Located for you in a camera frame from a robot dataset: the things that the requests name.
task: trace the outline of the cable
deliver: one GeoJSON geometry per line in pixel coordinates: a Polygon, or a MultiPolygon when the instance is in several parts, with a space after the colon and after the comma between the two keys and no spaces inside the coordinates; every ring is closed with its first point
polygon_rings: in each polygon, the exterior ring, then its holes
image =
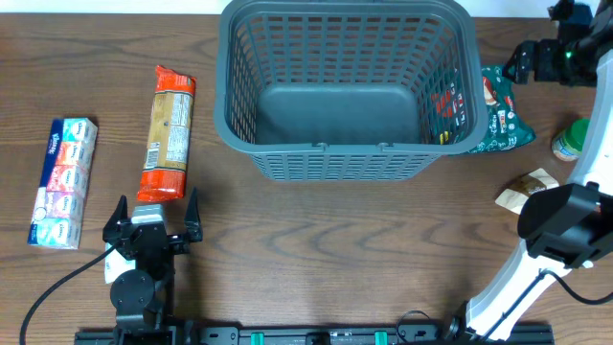
{"type": "Polygon", "coordinates": [[[519,295],[519,297],[517,298],[517,300],[511,305],[511,307],[509,308],[509,310],[507,310],[507,312],[503,312],[502,316],[500,316],[500,318],[498,319],[498,321],[488,330],[488,332],[483,335],[479,341],[485,342],[489,340],[489,336],[492,335],[494,333],[494,331],[496,331],[498,329],[498,327],[500,325],[502,325],[503,322],[505,322],[505,320],[507,319],[507,317],[509,317],[509,315],[511,315],[515,309],[519,306],[519,304],[521,304],[521,302],[524,300],[524,298],[526,298],[526,296],[528,296],[528,294],[530,293],[530,291],[533,290],[534,287],[536,287],[536,285],[542,281],[546,275],[551,275],[552,277],[554,277],[557,282],[566,290],[566,292],[568,292],[569,295],[571,295],[571,297],[573,297],[576,301],[581,302],[582,304],[588,305],[588,306],[599,306],[599,305],[603,305],[605,303],[611,302],[611,300],[613,300],[613,292],[609,293],[606,297],[597,299],[597,300],[590,300],[584,297],[579,296],[576,292],[574,292],[571,287],[568,286],[568,284],[566,284],[566,282],[564,282],[564,280],[562,278],[560,278],[557,274],[555,274],[554,272],[550,271],[549,269],[545,269],[542,270],[540,273],[538,273],[538,275],[536,276],[536,278],[534,278],[533,282],[524,290],[524,292],[522,292],[521,295],[519,295]]]}
{"type": "Polygon", "coordinates": [[[57,283],[53,284],[51,287],[49,287],[49,289],[47,289],[45,291],[45,293],[43,293],[42,295],[40,295],[40,297],[38,297],[38,300],[36,300],[36,302],[34,302],[32,307],[30,308],[30,311],[28,311],[28,313],[26,314],[26,317],[23,319],[23,323],[21,324],[21,331],[19,332],[19,345],[26,345],[26,331],[28,330],[28,324],[30,323],[30,320],[32,319],[32,316],[34,315],[34,312],[38,309],[38,307],[40,307],[42,302],[45,299],[47,299],[47,297],[49,297],[49,295],[53,291],[55,291],[57,288],[61,287],[62,284],[68,282],[69,280],[74,278],[76,275],[78,275],[79,273],[83,272],[85,269],[87,269],[87,268],[89,268],[89,267],[99,263],[108,254],[110,254],[113,250],[115,250],[115,247],[116,247],[116,245],[111,246],[110,248],[108,248],[108,250],[103,252],[98,258],[92,260],[91,262],[89,262],[87,264],[84,264],[81,268],[77,268],[72,273],[70,273],[67,276],[65,276],[64,278],[58,280],[57,283]]]}
{"type": "Polygon", "coordinates": [[[415,315],[415,314],[420,314],[423,315],[425,317],[428,318],[428,321],[432,321],[432,319],[430,319],[430,316],[428,316],[425,312],[421,311],[421,310],[409,310],[406,313],[404,313],[400,319],[398,320],[398,322],[396,323],[396,335],[398,338],[402,339],[405,343],[408,343],[409,341],[404,337],[404,335],[400,334],[399,328],[400,328],[400,322],[402,322],[402,320],[404,320],[405,317],[409,316],[409,315],[415,315]]]}
{"type": "Polygon", "coordinates": [[[573,297],[576,301],[581,302],[582,304],[588,305],[588,306],[599,306],[599,305],[603,305],[605,303],[611,302],[613,300],[613,292],[609,293],[607,296],[597,299],[597,300],[590,300],[584,297],[579,296],[576,292],[574,292],[571,287],[568,286],[568,284],[566,284],[566,282],[564,282],[564,280],[562,278],[560,278],[557,274],[555,274],[554,272],[550,271],[550,270],[544,270],[541,272],[541,274],[549,274],[550,276],[556,278],[557,282],[562,285],[562,287],[566,290],[566,292],[568,292],[569,295],[571,295],[571,297],[573,297]]]}

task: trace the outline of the orange snack package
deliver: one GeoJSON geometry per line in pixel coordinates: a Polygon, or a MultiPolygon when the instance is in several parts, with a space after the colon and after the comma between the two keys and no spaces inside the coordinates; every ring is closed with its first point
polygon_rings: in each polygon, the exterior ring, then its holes
{"type": "Polygon", "coordinates": [[[195,78],[157,66],[140,201],[183,197],[192,125],[195,78]]]}

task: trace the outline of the green package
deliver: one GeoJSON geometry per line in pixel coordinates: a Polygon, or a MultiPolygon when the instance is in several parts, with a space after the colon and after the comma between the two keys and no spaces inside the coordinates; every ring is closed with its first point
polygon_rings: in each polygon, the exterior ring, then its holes
{"type": "Polygon", "coordinates": [[[468,153],[511,150],[529,144],[536,135],[517,116],[512,82],[502,76],[502,66],[485,66],[482,71],[489,128],[481,143],[468,153]]]}

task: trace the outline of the green can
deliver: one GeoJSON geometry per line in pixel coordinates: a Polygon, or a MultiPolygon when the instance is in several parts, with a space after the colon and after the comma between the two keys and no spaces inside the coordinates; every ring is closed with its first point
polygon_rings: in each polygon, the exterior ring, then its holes
{"type": "Polygon", "coordinates": [[[580,119],[562,130],[552,141],[554,155],[565,162],[572,162],[579,158],[589,126],[588,119],[580,119]]]}

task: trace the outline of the basket bottom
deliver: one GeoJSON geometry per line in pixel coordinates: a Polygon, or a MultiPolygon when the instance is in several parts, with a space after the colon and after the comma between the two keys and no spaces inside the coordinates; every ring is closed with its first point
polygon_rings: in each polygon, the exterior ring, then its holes
{"type": "Polygon", "coordinates": [[[419,113],[401,85],[275,85],[258,98],[256,144],[417,144],[419,113]]]}

